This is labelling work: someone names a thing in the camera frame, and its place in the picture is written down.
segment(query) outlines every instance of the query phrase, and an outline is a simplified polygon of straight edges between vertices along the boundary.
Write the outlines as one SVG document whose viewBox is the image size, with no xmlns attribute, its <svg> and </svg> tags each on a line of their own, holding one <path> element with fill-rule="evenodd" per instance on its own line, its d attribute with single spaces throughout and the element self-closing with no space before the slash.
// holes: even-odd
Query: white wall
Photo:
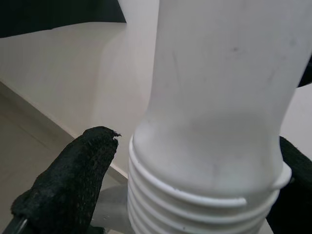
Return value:
<svg viewBox="0 0 312 234">
<path fill-rule="evenodd" d="M 104 125 L 122 134 L 113 167 L 146 109 L 158 0 L 120 0 L 127 24 L 85 23 L 0 39 L 0 81 L 72 136 Z"/>
</svg>

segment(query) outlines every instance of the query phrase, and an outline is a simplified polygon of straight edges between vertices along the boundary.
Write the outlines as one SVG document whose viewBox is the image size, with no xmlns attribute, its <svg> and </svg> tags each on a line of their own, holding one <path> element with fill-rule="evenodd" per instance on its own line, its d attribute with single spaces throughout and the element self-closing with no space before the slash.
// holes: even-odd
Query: black object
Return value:
<svg viewBox="0 0 312 234">
<path fill-rule="evenodd" d="M 301 81 L 298 84 L 298 87 L 302 87 L 311 83 L 312 83 L 312 57 L 310 58 L 310 61 L 306 67 L 306 70 L 304 71 Z"/>
<path fill-rule="evenodd" d="M 126 22 L 117 0 L 0 1 L 0 38 L 96 21 Z"/>
<path fill-rule="evenodd" d="M 281 190 L 267 221 L 274 234 L 310 234 L 312 162 L 283 137 L 280 147 L 284 161 L 292 169 L 292 180 Z"/>
<path fill-rule="evenodd" d="M 14 216 L 27 219 L 37 234 L 85 234 L 117 136 L 105 127 L 86 130 L 14 201 Z"/>
</svg>

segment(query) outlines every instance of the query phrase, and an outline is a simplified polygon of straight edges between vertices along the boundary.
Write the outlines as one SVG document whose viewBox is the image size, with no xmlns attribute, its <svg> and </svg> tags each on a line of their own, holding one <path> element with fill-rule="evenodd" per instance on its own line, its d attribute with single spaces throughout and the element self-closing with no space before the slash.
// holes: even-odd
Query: black fabric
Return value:
<svg viewBox="0 0 312 234">
<path fill-rule="evenodd" d="M 312 83 L 312 57 L 310 58 L 310 61 L 306 67 L 306 70 L 301 78 L 300 83 L 298 84 L 298 87 L 302 87 L 308 84 Z"/>
<path fill-rule="evenodd" d="M 0 1 L 0 38 L 95 21 L 126 22 L 117 0 Z"/>
<path fill-rule="evenodd" d="M 274 234 L 310 234 L 312 162 L 283 137 L 280 147 L 284 161 L 292 169 L 292 180 L 281 190 L 267 221 Z"/>
<path fill-rule="evenodd" d="M 11 210 L 40 234 L 85 234 L 102 180 L 114 158 L 118 136 L 113 130 L 86 130 L 40 174 Z"/>
</svg>

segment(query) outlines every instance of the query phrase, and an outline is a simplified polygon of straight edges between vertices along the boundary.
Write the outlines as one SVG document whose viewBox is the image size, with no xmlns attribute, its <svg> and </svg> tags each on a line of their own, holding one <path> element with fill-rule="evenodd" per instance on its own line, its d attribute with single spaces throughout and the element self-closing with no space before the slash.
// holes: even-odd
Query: baseboard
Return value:
<svg viewBox="0 0 312 234">
<path fill-rule="evenodd" d="M 54 123 L 49 117 L 45 116 L 42 112 L 40 112 L 37 108 L 35 108 L 32 104 L 30 104 L 27 100 L 23 99 L 16 92 L 12 91 L 5 84 L 0 82 L 0 94 L 5 98 L 10 100 L 13 104 L 15 104 L 18 108 L 23 110 L 28 116 L 35 119 L 40 125 L 43 125 L 45 128 L 49 129 L 57 136 L 64 138 L 67 142 L 73 141 L 75 138 L 62 129 L 59 125 Z M 113 163 L 109 167 L 107 174 L 115 179 L 120 184 L 127 183 L 127 175 L 118 171 L 118 167 L 116 167 Z"/>
</svg>

